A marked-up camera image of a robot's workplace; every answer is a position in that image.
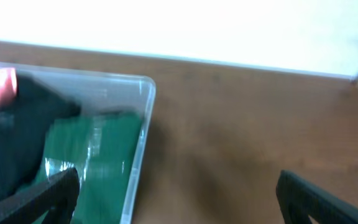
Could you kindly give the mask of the green garment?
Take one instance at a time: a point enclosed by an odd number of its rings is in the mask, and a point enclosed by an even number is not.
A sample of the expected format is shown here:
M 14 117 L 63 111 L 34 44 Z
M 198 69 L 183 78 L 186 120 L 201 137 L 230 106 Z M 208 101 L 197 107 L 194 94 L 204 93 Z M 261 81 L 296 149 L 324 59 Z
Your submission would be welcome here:
M 56 120 L 32 183 L 75 168 L 80 194 L 72 223 L 119 223 L 142 123 L 128 111 Z

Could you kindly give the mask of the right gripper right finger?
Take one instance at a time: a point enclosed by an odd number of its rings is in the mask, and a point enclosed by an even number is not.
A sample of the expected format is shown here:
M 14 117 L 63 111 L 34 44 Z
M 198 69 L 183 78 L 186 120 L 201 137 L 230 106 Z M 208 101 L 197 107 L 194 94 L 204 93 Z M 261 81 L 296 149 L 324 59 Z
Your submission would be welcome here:
M 289 170 L 282 170 L 276 196 L 286 224 L 358 224 L 358 208 Z

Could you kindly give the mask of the black garment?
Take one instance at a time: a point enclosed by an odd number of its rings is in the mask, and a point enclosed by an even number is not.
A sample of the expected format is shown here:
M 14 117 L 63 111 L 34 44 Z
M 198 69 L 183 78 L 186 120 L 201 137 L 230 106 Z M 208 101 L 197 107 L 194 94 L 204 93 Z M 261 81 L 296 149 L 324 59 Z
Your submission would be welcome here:
M 80 114 L 80 106 L 25 76 L 17 96 L 0 108 L 0 201 L 35 178 L 45 137 L 57 119 Z

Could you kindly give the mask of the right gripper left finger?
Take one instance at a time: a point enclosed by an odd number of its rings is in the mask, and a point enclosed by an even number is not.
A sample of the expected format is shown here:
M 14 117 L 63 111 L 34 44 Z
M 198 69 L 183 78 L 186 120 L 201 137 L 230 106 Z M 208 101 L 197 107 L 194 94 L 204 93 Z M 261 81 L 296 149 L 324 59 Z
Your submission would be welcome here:
M 79 192 L 77 170 L 63 170 L 0 201 L 0 223 L 70 223 Z

